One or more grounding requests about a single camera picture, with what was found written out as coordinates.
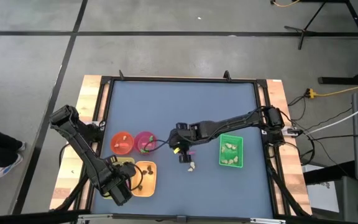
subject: white shoe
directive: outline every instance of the white shoe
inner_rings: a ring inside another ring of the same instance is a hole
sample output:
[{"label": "white shoe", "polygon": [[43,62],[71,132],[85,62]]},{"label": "white shoe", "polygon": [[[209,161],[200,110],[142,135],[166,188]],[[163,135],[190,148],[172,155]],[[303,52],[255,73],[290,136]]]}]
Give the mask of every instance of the white shoe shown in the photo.
[{"label": "white shoe", "polygon": [[16,161],[12,165],[9,165],[7,167],[0,167],[0,177],[5,176],[13,167],[18,165],[22,161],[23,161],[23,157],[20,154],[18,154]]},{"label": "white shoe", "polygon": [[17,151],[22,152],[24,150],[25,150],[25,142],[22,142],[22,146]]}]

